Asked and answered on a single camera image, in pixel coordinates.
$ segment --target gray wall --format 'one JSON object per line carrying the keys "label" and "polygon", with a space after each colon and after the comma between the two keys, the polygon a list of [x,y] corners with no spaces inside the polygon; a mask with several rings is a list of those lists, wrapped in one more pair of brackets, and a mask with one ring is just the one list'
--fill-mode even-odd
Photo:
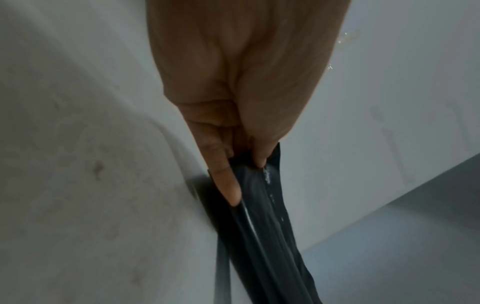
{"label": "gray wall", "polygon": [[480,302],[480,155],[304,258],[325,304]]}

